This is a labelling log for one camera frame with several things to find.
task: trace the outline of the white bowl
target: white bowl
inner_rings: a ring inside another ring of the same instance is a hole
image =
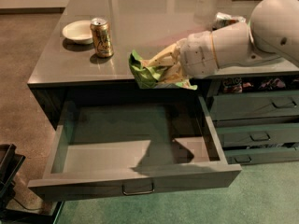
[[[64,27],[63,35],[77,44],[91,44],[93,35],[90,25],[91,21],[75,21]]]

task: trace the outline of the gold can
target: gold can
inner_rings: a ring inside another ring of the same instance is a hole
[[[110,25],[106,19],[94,18],[91,22],[93,45],[98,57],[106,58],[113,55]]]

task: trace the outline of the tabletop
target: tabletop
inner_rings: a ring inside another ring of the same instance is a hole
[[[44,87],[132,80],[128,59],[133,49],[144,59],[150,59],[190,33],[211,30],[217,12],[249,20],[258,3],[232,0],[70,0],[28,85]],[[62,35],[68,23],[94,17],[104,17],[110,22],[115,52],[111,58],[98,58],[93,44],[77,45]],[[278,59],[263,67],[228,67],[213,77],[294,71],[299,69],[284,59]]]

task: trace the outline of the drawer handle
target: drawer handle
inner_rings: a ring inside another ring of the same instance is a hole
[[[239,161],[237,159],[237,157],[234,157],[234,159],[235,159],[235,162],[239,163],[239,164],[242,164],[242,163],[251,163],[252,162],[252,158],[250,156],[248,156],[248,159],[246,161]]]
[[[155,191],[155,186],[153,183],[151,183],[151,190],[147,191],[137,191],[137,192],[126,192],[125,191],[125,186],[122,185],[122,194],[124,196],[133,196],[133,195],[144,195],[144,194],[151,194],[152,192]]]
[[[253,142],[262,142],[262,141],[270,141],[271,140],[271,137],[268,133],[266,133],[267,137],[266,138],[254,138],[252,137],[252,135],[250,135],[250,139],[253,141]]]
[[[272,106],[274,108],[280,109],[280,108],[296,108],[297,107],[297,103],[295,101],[292,101],[292,103],[290,105],[276,105],[274,102],[272,102]]]

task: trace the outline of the green cloth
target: green cloth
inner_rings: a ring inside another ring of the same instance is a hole
[[[164,66],[143,67],[140,57],[135,50],[132,51],[129,58],[131,72],[140,89],[153,88],[185,88],[196,90],[197,86],[190,85],[188,79],[176,82],[174,84],[158,84],[160,77],[168,68]]]

